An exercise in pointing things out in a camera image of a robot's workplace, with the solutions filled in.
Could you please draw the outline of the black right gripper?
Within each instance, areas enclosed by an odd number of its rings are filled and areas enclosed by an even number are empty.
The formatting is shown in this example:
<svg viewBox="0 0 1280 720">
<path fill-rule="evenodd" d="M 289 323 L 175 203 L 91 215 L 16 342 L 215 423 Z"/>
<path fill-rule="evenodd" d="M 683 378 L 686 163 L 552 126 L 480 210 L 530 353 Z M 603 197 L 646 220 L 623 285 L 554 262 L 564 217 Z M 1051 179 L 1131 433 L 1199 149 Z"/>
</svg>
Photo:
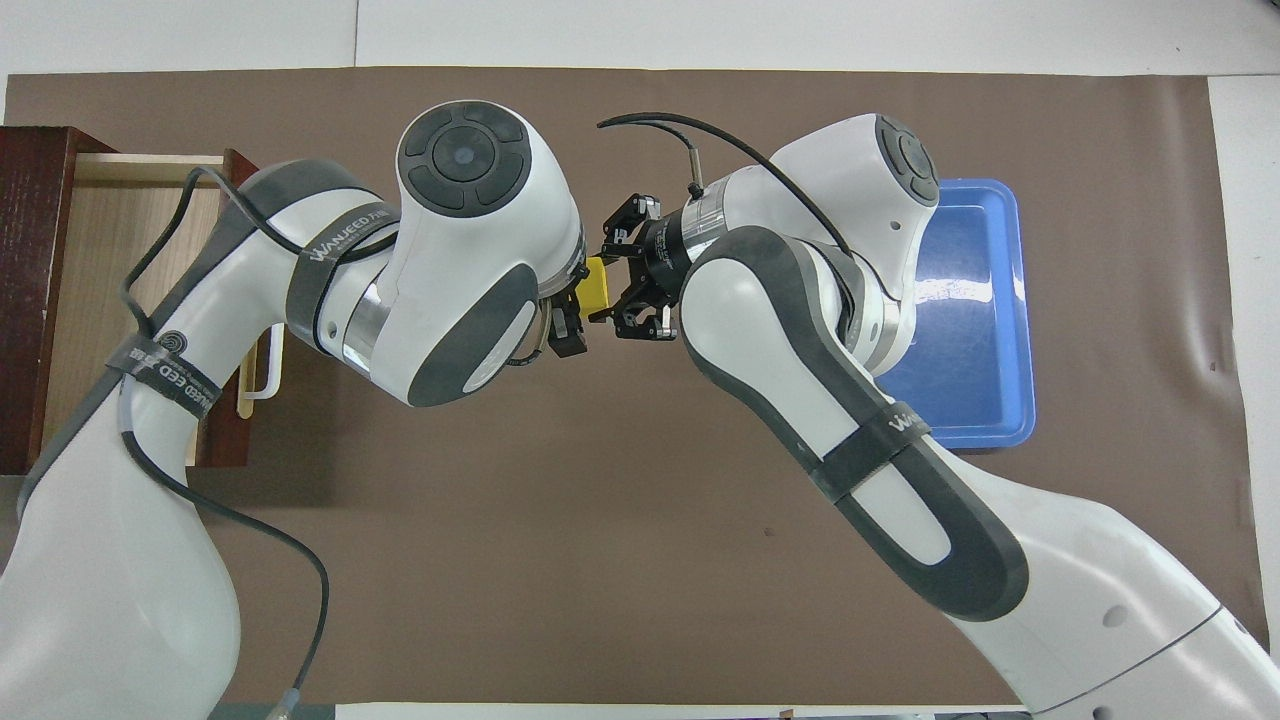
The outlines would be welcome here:
<svg viewBox="0 0 1280 720">
<path fill-rule="evenodd" d="M 630 240 L 639 229 L 637 240 Z M 684 281 L 692 265 L 684 237 L 684 214 L 660 218 L 660 201 L 634 193 L 603 224 L 599 258 L 604 264 L 640 258 L 641 290 L 627 290 L 609 307 L 590 313 L 590 323 L 611 320 L 621 340 L 676 341 L 672 320 Z"/>
</svg>

